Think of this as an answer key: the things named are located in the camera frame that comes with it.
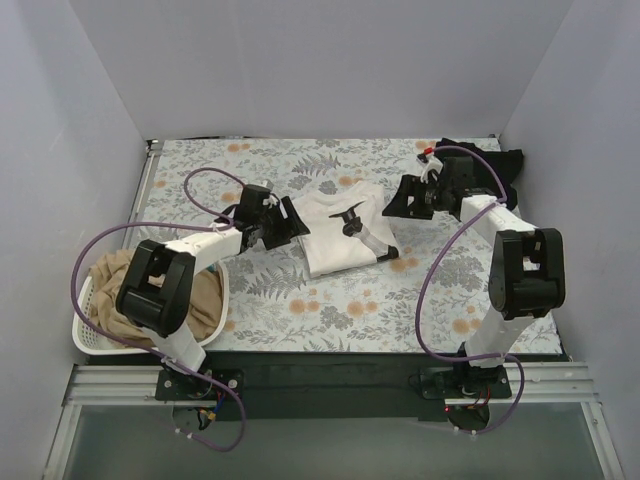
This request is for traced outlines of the white t shirt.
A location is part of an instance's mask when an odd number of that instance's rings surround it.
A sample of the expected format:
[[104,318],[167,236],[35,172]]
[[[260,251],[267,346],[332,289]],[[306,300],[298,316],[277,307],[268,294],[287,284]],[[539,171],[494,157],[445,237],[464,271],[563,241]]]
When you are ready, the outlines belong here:
[[399,257],[390,223],[382,215],[380,185],[361,181],[338,194],[308,193],[293,205],[309,229],[299,240],[312,278]]

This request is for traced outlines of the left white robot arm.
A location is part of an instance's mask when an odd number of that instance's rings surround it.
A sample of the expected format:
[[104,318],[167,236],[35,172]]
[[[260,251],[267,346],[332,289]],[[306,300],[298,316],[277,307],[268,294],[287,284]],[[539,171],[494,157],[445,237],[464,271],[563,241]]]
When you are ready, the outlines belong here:
[[115,308],[180,372],[180,390],[190,399],[203,399],[212,390],[213,377],[202,368],[206,353],[186,321],[193,279],[258,242],[271,250],[309,233],[290,197],[277,198],[267,187],[246,185],[239,203],[218,214],[204,231],[164,244],[140,242]]

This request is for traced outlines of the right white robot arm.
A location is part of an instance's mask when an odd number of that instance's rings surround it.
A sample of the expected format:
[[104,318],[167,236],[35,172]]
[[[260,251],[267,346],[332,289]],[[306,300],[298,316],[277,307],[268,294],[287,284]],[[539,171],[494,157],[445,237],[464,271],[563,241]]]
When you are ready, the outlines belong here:
[[538,228],[507,206],[507,189],[479,154],[462,147],[438,159],[432,148],[419,154],[420,175],[402,177],[384,208],[388,217],[429,220],[445,212],[461,233],[474,229],[492,248],[490,307],[480,328],[450,358],[442,378],[464,397],[475,397],[503,379],[503,366],[518,337],[566,298],[564,246],[555,228]]

